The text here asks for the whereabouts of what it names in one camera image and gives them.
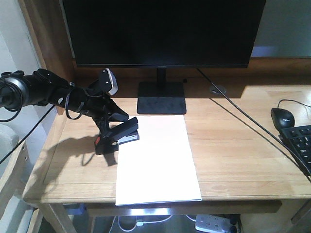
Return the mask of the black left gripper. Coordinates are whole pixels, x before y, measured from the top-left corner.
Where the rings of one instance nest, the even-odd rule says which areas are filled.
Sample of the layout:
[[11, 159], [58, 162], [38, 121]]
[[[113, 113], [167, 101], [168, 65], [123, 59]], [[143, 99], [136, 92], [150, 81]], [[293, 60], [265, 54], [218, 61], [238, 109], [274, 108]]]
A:
[[87, 88], [70, 83], [65, 87], [64, 103], [67, 118], [77, 120], [86, 115], [94, 119], [100, 131], [94, 142], [95, 153], [103, 155], [108, 166], [117, 163], [115, 152], [118, 151], [118, 143], [111, 137], [108, 118], [113, 121], [128, 120], [128, 114], [110, 98], [112, 88], [110, 82], [93, 82]]

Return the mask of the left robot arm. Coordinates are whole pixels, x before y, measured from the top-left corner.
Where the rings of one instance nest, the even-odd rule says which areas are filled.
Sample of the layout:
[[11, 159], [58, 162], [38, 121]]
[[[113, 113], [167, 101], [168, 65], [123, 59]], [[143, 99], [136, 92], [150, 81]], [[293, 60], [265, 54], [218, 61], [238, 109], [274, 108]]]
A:
[[117, 90], [109, 69], [102, 70], [88, 88], [75, 86], [46, 69], [40, 68], [31, 75], [18, 70], [1, 74], [0, 105], [19, 114], [22, 107], [50, 103], [64, 108], [69, 119], [88, 116], [99, 129], [94, 150], [101, 155], [117, 151], [118, 141], [131, 133], [128, 114], [111, 99]]

